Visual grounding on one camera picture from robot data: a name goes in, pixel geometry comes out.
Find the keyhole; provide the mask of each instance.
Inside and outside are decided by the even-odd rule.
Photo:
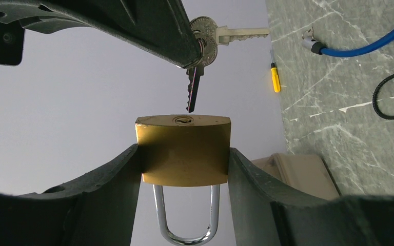
[[[193,119],[188,116],[179,116],[174,119],[174,122],[178,125],[186,125],[193,122]]]
[[[176,122],[180,122],[180,123],[186,124],[186,123],[190,123],[191,120],[190,119],[177,119]]]

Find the key ring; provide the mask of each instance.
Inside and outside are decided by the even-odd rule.
[[[200,32],[199,31],[193,31],[193,34],[197,34],[197,33],[200,33]],[[179,68],[190,69],[190,68],[193,68],[193,67],[197,66],[203,60],[203,51],[204,51],[204,45],[205,45],[204,42],[205,41],[202,40],[202,38],[197,38],[197,42],[200,45],[200,56],[199,56],[199,59],[195,60],[193,63],[191,63],[191,64],[189,64],[189,65],[187,65],[185,67],[179,67],[178,66]]]
[[[305,32],[301,35],[301,38],[302,38],[302,39],[304,39],[305,37],[311,37],[312,39],[315,39],[315,38],[313,37],[313,26],[312,26],[309,30],[305,31]]]

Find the blue cable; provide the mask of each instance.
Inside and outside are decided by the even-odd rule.
[[[364,55],[374,50],[380,49],[381,47],[387,45],[393,40],[394,40],[394,29],[391,32],[387,33],[381,39],[363,48],[359,48],[355,50],[334,50],[329,48],[323,48],[320,50],[320,52],[324,55],[329,55],[334,57],[353,57],[353,56]]]

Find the yellow screwdriver handle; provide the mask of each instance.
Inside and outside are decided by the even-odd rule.
[[[279,93],[281,91],[280,81],[279,81],[279,74],[277,73],[277,68],[271,68],[271,75],[272,75],[272,85],[274,86],[274,91]]]

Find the screwdriver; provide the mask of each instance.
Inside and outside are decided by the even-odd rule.
[[[272,54],[272,48],[269,50],[269,54],[271,56],[271,75],[272,75],[272,85],[274,86],[274,91],[279,93],[281,91],[279,74],[277,72],[277,67],[274,63],[274,56]]]

